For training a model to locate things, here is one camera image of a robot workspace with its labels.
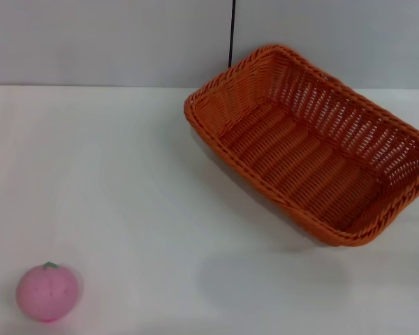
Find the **pink toy peach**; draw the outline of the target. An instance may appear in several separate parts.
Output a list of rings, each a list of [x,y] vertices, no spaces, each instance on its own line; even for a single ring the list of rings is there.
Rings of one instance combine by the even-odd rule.
[[[54,322],[68,315],[79,297],[77,276],[68,267],[53,262],[28,270],[15,291],[20,311],[38,322]]]

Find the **orange woven plastic basket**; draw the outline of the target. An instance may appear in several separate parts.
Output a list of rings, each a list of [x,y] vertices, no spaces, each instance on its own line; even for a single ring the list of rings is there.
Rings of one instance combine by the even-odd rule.
[[[419,130],[283,45],[266,45],[184,103],[213,151],[331,246],[378,237],[419,196]]]

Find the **black vertical wall strip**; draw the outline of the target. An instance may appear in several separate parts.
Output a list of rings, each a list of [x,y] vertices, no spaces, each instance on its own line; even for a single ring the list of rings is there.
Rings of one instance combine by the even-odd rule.
[[[232,0],[231,5],[232,6],[231,6],[231,19],[230,19],[230,38],[229,38],[229,49],[228,49],[228,67],[229,68],[233,64],[233,47],[234,47],[237,0]]]

